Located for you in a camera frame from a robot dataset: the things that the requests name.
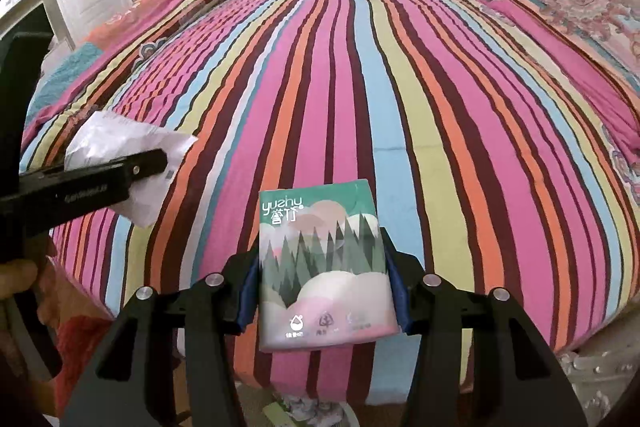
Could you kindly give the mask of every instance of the finger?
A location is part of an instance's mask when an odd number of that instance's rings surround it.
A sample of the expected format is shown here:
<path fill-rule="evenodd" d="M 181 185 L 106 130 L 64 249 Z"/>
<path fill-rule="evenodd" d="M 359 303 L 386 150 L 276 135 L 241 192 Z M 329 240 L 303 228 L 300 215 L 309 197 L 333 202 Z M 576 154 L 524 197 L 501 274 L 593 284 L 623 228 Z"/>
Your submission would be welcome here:
<path fill-rule="evenodd" d="M 12 336 L 8 331 L 0 331 L 0 353 L 4 355 L 11 371 L 16 377 L 21 377 L 26 373 L 24 359 L 20 349 L 15 345 Z"/>
<path fill-rule="evenodd" d="M 38 277 L 38 267 L 28 259 L 0 264 L 0 300 L 28 290 Z"/>
<path fill-rule="evenodd" d="M 56 248 L 56 244 L 53 242 L 53 239 L 50 235 L 47 235 L 47 257 L 57 257 L 58 256 L 58 248 Z"/>
<path fill-rule="evenodd" d="M 44 299 L 38 306 L 38 320 L 41 324 L 56 329 L 58 327 L 58 317 L 60 308 L 57 296 L 53 295 Z"/>
<path fill-rule="evenodd" d="M 56 290 L 56 268 L 51 264 L 51 261 L 47 261 L 40 271 L 38 288 L 44 295 L 53 293 Z"/>

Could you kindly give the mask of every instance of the tissue package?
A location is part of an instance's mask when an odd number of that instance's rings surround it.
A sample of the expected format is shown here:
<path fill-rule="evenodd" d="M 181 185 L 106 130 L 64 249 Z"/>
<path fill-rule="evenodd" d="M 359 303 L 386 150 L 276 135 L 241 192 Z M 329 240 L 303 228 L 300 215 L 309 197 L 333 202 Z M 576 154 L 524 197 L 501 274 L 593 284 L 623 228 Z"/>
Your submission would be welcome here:
<path fill-rule="evenodd" d="M 366 180 L 260 193 L 260 349 L 398 333 Z"/>

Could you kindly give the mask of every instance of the person's hand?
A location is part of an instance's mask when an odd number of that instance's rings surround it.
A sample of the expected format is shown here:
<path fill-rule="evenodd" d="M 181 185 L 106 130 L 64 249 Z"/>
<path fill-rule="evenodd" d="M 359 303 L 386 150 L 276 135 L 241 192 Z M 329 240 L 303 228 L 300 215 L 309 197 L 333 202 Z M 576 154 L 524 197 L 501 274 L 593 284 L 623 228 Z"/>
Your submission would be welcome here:
<path fill-rule="evenodd" d="M 24 292 L 37 283 L 36 287 L 40 295 L 38 319 L 47 326 L 53 328 L 58 326 L 56 271 L 46 257 L 55 256 L 56 248 L 48 235 L 27 241 L 25 248 L 28 257 L 41 260 L 40 269 L 29 259 L 16 259 L 0 264 L 0 351 L 17 376 L 25 374 L 26 368 L 20 350 L 7 329 L 8 324 L 1 301 Z"/>

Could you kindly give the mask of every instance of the black bracket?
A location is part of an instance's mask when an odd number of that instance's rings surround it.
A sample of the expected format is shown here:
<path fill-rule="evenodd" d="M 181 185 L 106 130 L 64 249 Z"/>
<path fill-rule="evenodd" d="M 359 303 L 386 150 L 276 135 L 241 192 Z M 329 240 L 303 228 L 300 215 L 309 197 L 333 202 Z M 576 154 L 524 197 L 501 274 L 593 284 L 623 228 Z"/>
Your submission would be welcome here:
<path fill-rule="evenodd" d="M 488 296 L 425 274 L 382 229 L 399 324 L 421 335 L 402 427 L 458 427 L 462 329 L 473 328 L 473 427 L 586 427 L 580 404 L 546 342 L 504 288 Z M 258 251 L 188 290 L 138 289 L 85 368 L 62 427 L 174 427 L 172 331 L 185 329 L 194 427 L 241 427 L 224 335 L 238 335 L 257 306 Z"/>

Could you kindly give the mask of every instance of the striped bedsheet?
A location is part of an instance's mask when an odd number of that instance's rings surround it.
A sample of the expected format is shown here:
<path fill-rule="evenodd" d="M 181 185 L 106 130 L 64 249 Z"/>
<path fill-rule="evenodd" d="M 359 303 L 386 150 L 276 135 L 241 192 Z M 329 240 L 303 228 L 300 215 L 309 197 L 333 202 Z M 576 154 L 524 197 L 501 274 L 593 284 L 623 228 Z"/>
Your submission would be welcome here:
<path fill-rule="evenodd" d="M 586 338 L 638 289 L 638 201 L 612 160 L 634 94 L 518 16 L 479 0 L 227 0 L 128 76 L 114 55 L 36 120 L 22 165 L 59 157 L 92 108 L 198 141 L 154 226 L 94 212 L 53 231 L 58 261 L 117 313 L 139 286 L 188 287 L 246 250 L 260 190 L 365 178 L 427 271 L 505 286 L 554 349 Z M 403 401 L 419 342 L 266 355 L 257 335 L 228 343 L 243 381 L 352 403 Z"/>

